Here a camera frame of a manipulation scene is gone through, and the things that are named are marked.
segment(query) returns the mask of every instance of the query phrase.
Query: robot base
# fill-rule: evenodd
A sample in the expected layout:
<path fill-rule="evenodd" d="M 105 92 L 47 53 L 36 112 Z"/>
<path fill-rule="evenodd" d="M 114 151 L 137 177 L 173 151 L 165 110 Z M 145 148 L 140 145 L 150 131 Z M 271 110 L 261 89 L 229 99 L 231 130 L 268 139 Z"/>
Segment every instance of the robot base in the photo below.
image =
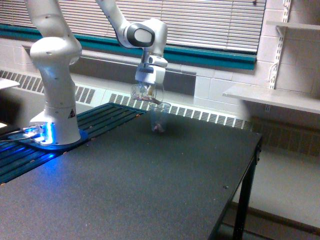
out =
<path fill-rule="evenodd" d="M 71 144 L 65 144 L 65 145 L 49 145 L 49 146 L 43 146 L 36 141 L 33 141 L 32 139 L 24 139 L 24 140 L 17 140 L 21 138 L 25 138 L 26 136 L 23 133 L 14 134 L 9 137 L 9 139 L 17 140 L 19 143 L 28 145 L 32 148 L 46 151 L 46 152 L 67 152 L 69 150 L 75 149 L 76 147 L 82 145 L 88 140 L 88 134 L 83 131 L 79 130 L 80 132 L 80 139 L 74 143 Z"/>

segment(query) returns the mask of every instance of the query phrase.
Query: wall shelf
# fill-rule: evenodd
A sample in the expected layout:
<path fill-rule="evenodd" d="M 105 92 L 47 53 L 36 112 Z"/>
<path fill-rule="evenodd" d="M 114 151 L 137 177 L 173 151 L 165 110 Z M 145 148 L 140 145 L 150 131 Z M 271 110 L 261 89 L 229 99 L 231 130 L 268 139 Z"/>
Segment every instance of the wall shelf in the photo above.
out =
<path fill-rule="evenodd" d="M 287 29 L 287 28 L 320 31 L 320 25 L 302 24 L 302 23 L 294 23 L 294 22 L 282 22 L 282 21 L 266 21 L 266 24 L 276 26 L 276 29 L 278 30 L 278 32 L 282 37 L 284 36 L 284 29 Z"/>
<path fill-rule="evenodd" d="M 320 114 L 320 99 L 293 91 L 237 84 L 226 90 L 223 96 Z"/>
<path fill-rule="evenodd" d="M 0 90 L 17 87 L 17 86 L 19 86 L 18 82 L 0 77 Z"/>

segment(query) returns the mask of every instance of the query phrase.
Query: warning label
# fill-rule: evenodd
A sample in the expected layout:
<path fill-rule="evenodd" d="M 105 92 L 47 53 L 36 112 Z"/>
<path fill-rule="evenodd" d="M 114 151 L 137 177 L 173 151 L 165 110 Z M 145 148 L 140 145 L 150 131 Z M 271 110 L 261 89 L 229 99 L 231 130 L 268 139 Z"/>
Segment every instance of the warning label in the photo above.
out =
<path fill-rule="evenodd" d="M 70 114 L 69 114 L 68 119 L 71 119 L 71 118 L 73 118 L 73 117 L 75 117 L 75 116 L 76 116 L 75 111 L 74 111 L 73 109 L 71 109 L 71 112 L 70 112 Z"/>

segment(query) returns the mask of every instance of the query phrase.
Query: black mesh platform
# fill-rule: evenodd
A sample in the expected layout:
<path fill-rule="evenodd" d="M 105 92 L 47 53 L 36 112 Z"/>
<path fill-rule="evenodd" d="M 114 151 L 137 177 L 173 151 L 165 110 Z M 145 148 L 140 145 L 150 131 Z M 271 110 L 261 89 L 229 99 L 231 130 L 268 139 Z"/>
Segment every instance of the black mesh platform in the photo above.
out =
<path fill-rule="evenodd" d="M 145 113 L 144 110 L 107 103 L 78 114 L 78 126 L 88 134 L 88 139 L 110 131 Z M 18 142 L 0 143 L 0 184 L 60 156 L 61 152 L 34 149 Z"/>

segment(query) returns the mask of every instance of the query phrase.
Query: shelf bracket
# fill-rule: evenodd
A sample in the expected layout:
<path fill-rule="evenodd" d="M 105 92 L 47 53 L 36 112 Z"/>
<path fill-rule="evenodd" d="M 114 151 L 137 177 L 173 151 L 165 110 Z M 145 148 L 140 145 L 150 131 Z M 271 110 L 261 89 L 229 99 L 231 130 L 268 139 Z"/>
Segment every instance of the shelf bracket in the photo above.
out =
<path fill-rule="evenodd" d="M 291 2 L 292 0 L 283 0 L 283 6 L 284 6 L 284 12 L 283 12 L 283 18 L 282 18 L 283 23 L 288 22 Z M 287 28 L 283 26 L 276 26 L 276 30 L 279 33 L 279 40 L 278 40 L 278 45 L 276 49 L 275 61 L 274 61 L 274 64 L 271 66 L 270 72 L 269 72 L 269 89 L 276 88 L 276 81 L 278 77 L 278 70 L 279 70 L 282 50 L 284 46 L 284 39 L 286 36 L 286 29 Z M 264 111 L 270 112 L 270 108 L 271 108 L 270 105 L 266 105 L 264 108 Z"/>
<path fill-rule="evenodd" d="M 278 31 L 281 38 L 284 38 L 286 35 L 287 28 L 285 26 L 276 26 L 276 30 Z"/>

